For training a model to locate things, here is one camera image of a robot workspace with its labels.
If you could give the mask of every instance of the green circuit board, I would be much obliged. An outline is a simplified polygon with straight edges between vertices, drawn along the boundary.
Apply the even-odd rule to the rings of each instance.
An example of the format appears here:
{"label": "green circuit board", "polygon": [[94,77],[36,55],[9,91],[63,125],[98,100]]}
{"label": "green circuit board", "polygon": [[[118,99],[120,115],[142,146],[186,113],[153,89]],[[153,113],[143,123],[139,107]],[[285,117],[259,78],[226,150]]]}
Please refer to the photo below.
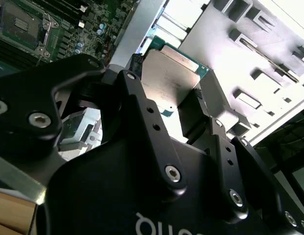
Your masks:
{"label": "green circuit board", "polygon": [[136,8],[133,0],[89,1],[78,25],[30,0],[0,0],[0,39],[52,62],[85,53],[108,64]]}

